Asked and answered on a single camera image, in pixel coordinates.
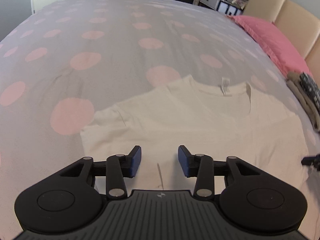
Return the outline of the pink pillow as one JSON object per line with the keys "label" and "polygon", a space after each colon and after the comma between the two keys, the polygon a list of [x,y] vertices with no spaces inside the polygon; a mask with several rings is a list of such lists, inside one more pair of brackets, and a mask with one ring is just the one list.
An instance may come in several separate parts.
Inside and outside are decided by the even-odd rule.
{"label": "pink pillow", "polygon": [[305,60],[274,23],[242,15],[231,16],[230,19],[259,44],[284,76],[288,72],[311,74]]}

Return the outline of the beige olive folded garment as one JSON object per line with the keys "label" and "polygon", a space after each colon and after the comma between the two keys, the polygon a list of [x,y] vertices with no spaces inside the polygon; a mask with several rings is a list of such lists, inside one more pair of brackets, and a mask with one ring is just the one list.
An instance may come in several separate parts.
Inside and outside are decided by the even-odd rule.
{"label": "beige olive folded garment", "polygon": [[304,111],[308,115],[313,129],[316,132],[319,132],[319,112],[314,104],[314,102],[307,96],[304,89],[300,84],[300,77],[297,72],[288,72],[287,74],[287,86],[291,90],[291,92],[295,95],[295,97],[300,102],[301,106],[303,107]]}

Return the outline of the dark floral folded garment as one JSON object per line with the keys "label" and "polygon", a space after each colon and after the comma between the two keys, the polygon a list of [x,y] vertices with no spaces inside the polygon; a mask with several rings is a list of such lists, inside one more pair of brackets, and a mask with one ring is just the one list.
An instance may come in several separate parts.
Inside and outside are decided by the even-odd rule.
{"label": "dark floral folded garment", "polygon": [[320,110],[319,87],[317,86],[313,78],[305,72],[302,72],[299,75],[299,78],[300,78],[300,85],[303,88],[304,92],[307,94],[309,99],[315,104],[317,110],[319,111]]}

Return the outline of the grey pink-dotted bed sheet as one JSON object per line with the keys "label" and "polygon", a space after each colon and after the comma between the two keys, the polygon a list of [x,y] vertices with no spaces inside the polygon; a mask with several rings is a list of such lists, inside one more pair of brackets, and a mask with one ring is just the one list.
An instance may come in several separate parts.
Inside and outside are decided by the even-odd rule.
{"label": "grey pink-dotted bed sheet", "polygon": [[[80,133],[96,112],[186,76],[223,92],[248,83],[274,96],[299,116],[307,155],[319,152],[283,74],[226,16],[172,0],[56,2],[1,42],[1,239],[22,230],[14,203],[23,190],[90,156]],[[303,167],[300,231],[318,239],[319,173]]]}

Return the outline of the beige padded headboard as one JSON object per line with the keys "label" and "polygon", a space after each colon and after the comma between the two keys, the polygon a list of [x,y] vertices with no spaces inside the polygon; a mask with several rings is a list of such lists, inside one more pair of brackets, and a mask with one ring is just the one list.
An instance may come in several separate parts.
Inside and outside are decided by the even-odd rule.
{"label": "beige padded headboard", "polygon": [[319,78],[319,18],[291,0],[249,0],[244,15],[274,23]]}

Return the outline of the cream white t-shirt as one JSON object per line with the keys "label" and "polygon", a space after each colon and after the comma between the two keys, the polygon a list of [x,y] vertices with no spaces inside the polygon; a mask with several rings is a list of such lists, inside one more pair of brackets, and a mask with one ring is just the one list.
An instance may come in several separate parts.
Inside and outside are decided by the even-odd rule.
{"label": "cream white t-shirt", "polygon": [[96,112],[80,135],[97,160],[141,147],[132,189],[191,189],[177,159],[181,145],[215,160],[235,155],[296,188],[308,177],[299,116],[248,83],[223,92],[186,76]]}

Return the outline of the white bedside cabinet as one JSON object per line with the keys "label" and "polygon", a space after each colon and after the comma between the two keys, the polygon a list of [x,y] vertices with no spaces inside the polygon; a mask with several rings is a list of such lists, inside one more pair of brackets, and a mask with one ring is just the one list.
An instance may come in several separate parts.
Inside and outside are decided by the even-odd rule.
{"label": "white bedside cabinet", "polygon": [[242,15],[247,1],[233,0],[193,0],[193,5],[210,8],[228,16]]}

